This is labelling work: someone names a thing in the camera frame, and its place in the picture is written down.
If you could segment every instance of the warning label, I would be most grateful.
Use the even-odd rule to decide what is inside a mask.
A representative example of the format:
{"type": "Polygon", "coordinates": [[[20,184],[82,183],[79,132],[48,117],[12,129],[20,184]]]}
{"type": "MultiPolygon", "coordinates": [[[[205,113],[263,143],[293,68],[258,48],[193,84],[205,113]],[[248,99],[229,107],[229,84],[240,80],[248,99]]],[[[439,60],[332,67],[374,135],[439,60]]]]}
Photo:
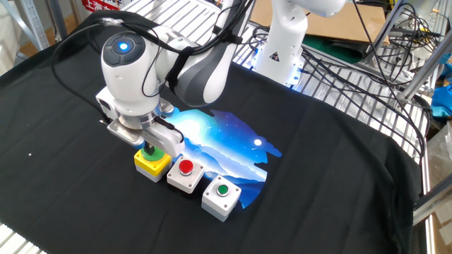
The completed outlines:
{"type": "Polygon", "coordinates": [[[273,53],[273,55],[271,55],[270,58],[275,61],[280,61],[280,57],[278,56],[277,52],[273,53]]]}

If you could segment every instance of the white button box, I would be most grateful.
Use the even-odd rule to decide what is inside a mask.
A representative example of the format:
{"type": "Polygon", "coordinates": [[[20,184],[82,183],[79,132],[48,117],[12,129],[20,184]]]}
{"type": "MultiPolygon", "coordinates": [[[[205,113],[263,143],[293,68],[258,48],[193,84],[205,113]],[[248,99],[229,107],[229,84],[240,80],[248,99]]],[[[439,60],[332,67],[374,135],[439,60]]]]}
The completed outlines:
{"type": "Polygon", "coordinates": [[[241,188],[224,177],[217,176],[204,191],[201,207],[224,222],[237,204],[241,193],[241,188]]]}
{"type": "Polygon", "coordinates": [[[192,194],[203,175],[203,166],[181,156],[169,170],[167,182],[188,194],[192,194]]]}

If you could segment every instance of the mountain illustration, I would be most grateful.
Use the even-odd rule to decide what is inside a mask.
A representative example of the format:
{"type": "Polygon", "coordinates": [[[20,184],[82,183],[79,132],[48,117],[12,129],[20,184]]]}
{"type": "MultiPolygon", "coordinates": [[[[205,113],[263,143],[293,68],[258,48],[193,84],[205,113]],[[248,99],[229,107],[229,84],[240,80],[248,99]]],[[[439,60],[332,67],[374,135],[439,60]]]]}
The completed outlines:
{"type": "Polygon", "coordinates": [[[184,134],[182,154],[204,166],[204,177],[212,180],[221,175],[242,189],[239,201],[244,209],[258,197],[267,178],[267,172],[256,165],[268,163],[268,154],[282,154],[234,114],[211,112],[213,116],[176,108],[166,120],[184,134]]]}

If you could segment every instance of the red sign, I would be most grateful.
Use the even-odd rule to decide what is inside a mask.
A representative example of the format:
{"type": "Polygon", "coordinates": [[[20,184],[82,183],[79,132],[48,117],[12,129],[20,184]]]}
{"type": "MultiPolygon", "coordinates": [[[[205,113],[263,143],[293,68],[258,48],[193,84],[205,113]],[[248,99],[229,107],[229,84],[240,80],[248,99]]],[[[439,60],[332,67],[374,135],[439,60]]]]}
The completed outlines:
{"type": "MultiPolygon", "coordinates": [[[[108,2],[112,0],[82,0],[83,6],[89,10],[90,12],[94,12],[97,10],[119,10],[118,6],[113,6],[109,4],[108,2]]],[[[121,4],[121,1],[112,1],[115,4],[121,4]]]]}

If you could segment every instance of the blue led light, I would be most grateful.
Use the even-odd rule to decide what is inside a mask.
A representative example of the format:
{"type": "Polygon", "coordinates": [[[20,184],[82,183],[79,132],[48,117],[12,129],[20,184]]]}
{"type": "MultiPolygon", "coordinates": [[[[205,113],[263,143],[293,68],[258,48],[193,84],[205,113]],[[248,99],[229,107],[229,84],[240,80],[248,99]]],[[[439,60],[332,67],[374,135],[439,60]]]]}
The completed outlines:
{"type": "Polygon", "coordinates": [[[121,43],[119,43],[119,48],[122,50],[127,50],[127,48],[129,48],[129,46],[126,43],[121,42],[121,43]]]}

